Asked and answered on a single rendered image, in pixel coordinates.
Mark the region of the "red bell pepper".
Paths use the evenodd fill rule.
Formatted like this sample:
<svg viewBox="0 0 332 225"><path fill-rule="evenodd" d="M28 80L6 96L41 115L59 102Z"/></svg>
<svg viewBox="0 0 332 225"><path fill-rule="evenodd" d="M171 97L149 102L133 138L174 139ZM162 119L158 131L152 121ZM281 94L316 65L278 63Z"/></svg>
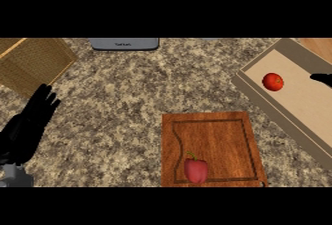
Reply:
<svg viewBox="0 0 332 225"><path fill-rule="evenodd" d="M202 184L208 179L208 163L199 160L195 154L188 151L191 158L185 161L185 175L195 184Z"/></svg>

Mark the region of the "tan wicker basket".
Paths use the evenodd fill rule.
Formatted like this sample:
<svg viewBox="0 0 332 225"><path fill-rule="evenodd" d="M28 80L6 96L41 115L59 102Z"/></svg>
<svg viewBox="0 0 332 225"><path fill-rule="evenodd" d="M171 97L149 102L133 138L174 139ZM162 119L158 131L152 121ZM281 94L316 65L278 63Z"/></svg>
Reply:
<svg viewBox="0 0 332 225"><path fill-rule="evenodd" d="M77 60L62 38L0 38L0 84L30 98Z"/></svg>

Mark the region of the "grey flat appliance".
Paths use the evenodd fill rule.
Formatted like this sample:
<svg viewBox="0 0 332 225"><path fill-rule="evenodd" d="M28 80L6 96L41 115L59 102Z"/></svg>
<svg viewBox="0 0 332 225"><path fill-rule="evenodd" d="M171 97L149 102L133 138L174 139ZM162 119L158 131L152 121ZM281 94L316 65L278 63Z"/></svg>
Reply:
<svg viewBox="0 0 332 225"><path fill-rule="evenodd" d="M105 51L157 50L158 38L89 38L92 48Z"/></svg>

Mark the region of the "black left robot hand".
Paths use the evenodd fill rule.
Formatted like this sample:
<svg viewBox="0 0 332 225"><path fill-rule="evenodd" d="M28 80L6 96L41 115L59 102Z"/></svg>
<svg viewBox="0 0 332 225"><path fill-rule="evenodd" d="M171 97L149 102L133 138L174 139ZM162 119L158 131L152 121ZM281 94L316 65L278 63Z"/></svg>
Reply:
<svg viewBox="0 0 332 225"><path fill-rule="evenodd" d="M43 83L22 112L0 131L0 165L22 164L33 158L59 103L52 86Z"/></svg>

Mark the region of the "brown wooden cutting board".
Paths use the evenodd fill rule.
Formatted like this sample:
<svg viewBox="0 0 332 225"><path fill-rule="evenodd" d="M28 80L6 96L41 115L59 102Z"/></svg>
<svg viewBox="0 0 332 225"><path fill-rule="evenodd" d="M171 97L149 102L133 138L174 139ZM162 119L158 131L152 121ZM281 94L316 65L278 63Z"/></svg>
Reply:
<svg viewBox="0 0 332 225"><path fill-rule="evenodd" d="M162 116L161 185L266 187L260 150L247 112L170 113ZM186 178L185 161L208 163L201 184Z"/></svg>

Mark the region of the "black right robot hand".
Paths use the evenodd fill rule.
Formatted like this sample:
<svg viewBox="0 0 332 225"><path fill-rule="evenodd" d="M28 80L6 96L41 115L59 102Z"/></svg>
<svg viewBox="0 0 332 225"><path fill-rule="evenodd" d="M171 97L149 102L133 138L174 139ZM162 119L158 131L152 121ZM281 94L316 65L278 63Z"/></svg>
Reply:
<svg viewBox="0 0 332 225"><path fill-rule="evenodd" d="M332 88L332 74L313 74L310 78Z"/></svg>

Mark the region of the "pale wooden board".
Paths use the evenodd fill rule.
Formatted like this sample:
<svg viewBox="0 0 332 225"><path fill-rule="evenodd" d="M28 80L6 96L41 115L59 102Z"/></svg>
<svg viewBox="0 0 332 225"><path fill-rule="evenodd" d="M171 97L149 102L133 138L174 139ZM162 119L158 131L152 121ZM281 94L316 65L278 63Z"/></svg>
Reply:
<svg viewBox="0 0 332 225"><path fill-rule="evenodd" d="M301 38L300 42L332 64L332 38Z"/></svg>

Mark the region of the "cardboard box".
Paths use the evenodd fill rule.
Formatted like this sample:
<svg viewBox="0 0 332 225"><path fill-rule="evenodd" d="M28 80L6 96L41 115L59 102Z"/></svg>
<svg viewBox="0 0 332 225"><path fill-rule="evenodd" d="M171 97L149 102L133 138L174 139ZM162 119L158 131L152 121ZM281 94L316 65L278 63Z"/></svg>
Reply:
<svg viewBox="0 0 332 225"><path fill-rule="evenodd" d="M263 86L269 73L283 79L279 91ZM294 40L281 38L232 81L304 151L332 170L332 88L310 79L314 73L332 74L332 64Z"/></svg>

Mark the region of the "red tomato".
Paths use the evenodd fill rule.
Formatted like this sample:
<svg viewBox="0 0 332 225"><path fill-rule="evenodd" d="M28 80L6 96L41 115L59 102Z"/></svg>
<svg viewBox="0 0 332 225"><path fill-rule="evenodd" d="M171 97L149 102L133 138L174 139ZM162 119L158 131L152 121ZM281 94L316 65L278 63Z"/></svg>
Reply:
<svg viewBox="0 0 332 225"><path fill-rule="evenodd" d="M269 73L263 77L263 86L269 91L279 91L283 88L282 77L275 73Z"/></svg>

